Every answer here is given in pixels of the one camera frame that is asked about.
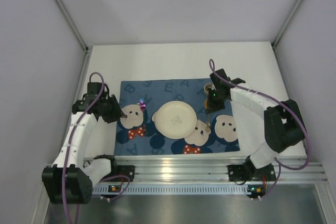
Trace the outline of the small beige cup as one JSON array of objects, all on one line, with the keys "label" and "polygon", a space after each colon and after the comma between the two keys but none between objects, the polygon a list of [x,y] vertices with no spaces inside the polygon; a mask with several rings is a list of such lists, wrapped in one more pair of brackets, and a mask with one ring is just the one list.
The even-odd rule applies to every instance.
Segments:
[{"label": "small beige cup", "polygon": [[204,92],[206,95],[208,95],[209,90],[211,90],[213,87],[213,84],[211,82],[207,83],[206,85],[204,85]]}]

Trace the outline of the iridescent purple fork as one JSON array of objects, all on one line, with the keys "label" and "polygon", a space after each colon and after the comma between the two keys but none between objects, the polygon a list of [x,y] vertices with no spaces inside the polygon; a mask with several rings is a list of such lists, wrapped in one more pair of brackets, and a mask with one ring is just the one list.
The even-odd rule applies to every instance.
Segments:
[{"label": "iridescent purple fork", "polygon": [[147,122],[147,111],[146,111],[146,104],[145,104],[145,100],[143,98],[141,98],[139,100],[139,106],[140,106],[140,110],[142,111],[143,114],[143,123],[142,123],[142,129],[143,129],[143,133],[144,136],[147,135],[147,129],[146,129],[146,122]]}]

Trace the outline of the blue cartoon placemat cloth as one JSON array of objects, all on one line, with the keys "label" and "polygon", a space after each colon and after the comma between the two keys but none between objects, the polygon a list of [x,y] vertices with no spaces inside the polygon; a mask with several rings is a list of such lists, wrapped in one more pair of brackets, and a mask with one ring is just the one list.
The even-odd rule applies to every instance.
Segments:
[{"label": "blue cartoon placemat cloth", "polygon": [[116,129],[117,156],[238,152],[238,130],[230,101],[206,110],[206,79],[122,81],[126,118]]}]

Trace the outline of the gold spoon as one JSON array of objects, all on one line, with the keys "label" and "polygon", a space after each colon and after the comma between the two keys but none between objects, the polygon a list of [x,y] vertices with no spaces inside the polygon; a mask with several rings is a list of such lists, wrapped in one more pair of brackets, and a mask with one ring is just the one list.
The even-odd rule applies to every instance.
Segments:
[{"label": "gold spoon", "polygon": [[204,101],[204,108],[206,112],[206,132],[209,133],[211,131],[211,124],[210,124],[209,113],[208,113],[208,99]]}]

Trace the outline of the cream round plate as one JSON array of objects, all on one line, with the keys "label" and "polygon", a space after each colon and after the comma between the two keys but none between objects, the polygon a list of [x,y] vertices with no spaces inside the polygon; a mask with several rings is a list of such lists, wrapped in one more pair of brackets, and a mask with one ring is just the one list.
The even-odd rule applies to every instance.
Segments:
[{"label": "cream round plate", "polygon": [[155,128],[164,137],[178,140],[189,136],[196,127],[197,116],[194,109],[182,101],[163,104],[153,115]]}]

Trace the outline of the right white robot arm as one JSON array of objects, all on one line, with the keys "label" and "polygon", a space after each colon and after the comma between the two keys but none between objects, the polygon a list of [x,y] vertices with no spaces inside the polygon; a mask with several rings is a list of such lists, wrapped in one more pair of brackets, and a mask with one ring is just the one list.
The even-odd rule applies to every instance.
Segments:
[{"label": "right white robot arm", "polygon": [[208,89],[208,112],[224,108],[227,100],[236,102],[254,112],[264,121],[264,142],[245,164],[254,169],[269,165],[277,156],[308,137],[297,103],[279,101],[265,93],[251,89],[245,81],[230,79],[223,69],[210,74],[212,87]]}]

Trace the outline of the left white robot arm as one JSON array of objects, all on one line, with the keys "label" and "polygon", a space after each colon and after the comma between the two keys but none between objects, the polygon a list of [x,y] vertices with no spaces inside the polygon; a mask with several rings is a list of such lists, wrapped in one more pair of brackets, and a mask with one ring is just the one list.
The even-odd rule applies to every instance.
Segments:
[{"label": "left white robot arm", "polygon": [[116,175],[117,163],[112,155],[97,155],[89,166],[83,164],[89,138],[99,119],[110,124],[124,116],[105,83],[87,84],[87,93],[72,106],[69,130],[57,158],[41,175],[52,204],[87,204],[93,187]]}]

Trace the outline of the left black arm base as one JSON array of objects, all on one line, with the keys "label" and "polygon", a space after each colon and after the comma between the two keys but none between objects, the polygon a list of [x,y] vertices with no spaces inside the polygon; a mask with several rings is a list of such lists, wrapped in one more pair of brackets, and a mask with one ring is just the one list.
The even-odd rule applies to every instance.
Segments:
[{"label": "left black arm base", "polygon": [[132,182],[135,175],[134,165],[120,165],[113,155],[98,155],[85,168],[88,175],[95,185],[98,182],[120,181],[122,178],[111,178],[124,175]]}]

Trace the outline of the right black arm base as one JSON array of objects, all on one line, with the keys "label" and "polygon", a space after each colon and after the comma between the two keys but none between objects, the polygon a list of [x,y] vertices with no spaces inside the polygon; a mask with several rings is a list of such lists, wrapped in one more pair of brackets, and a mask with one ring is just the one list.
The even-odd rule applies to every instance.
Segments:
[{"label": "right black arm base", "polygon": [[256,168],[249,157],[242,164],[227,166],[230,182],[244,184],[246,182],[273,182],[276,180],[275,169],[272,164],[263,168]]}]

